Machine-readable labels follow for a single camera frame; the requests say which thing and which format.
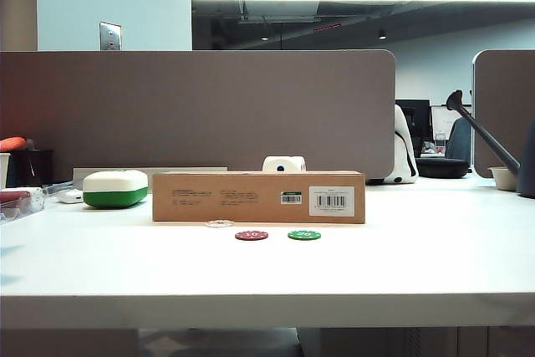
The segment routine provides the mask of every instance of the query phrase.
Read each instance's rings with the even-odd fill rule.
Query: light switch plate
[[[100,50],[121,50],[122,27],[117,24],[100,22]]]

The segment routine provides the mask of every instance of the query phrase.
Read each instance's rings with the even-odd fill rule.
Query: black container
[[[468,173],[470,164],[463,159],[416,158],[418,173],[435,179],[460,179]]]
[[[526,145],[522,153],[517,192],[521,196],[535,198],[535,118],[527,133]]]
[[[41,186],[54,182],[53,150],[12,150],[13,186]]]

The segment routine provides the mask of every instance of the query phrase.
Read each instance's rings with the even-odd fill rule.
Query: chair backrest
[[[451,127],[445,157],[462,159],[471,164],[471,127],[464,117],[455,120]]]

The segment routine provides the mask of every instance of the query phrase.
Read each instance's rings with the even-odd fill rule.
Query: small white bowl
[[[489,167],[488,169],[492,172],[498,190],[517,190],[517,178],[505,166]]]

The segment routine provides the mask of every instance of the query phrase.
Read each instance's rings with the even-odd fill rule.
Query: desk leg
[[[3,329],[0,355],[9,357],[137,357],[135,329]]]

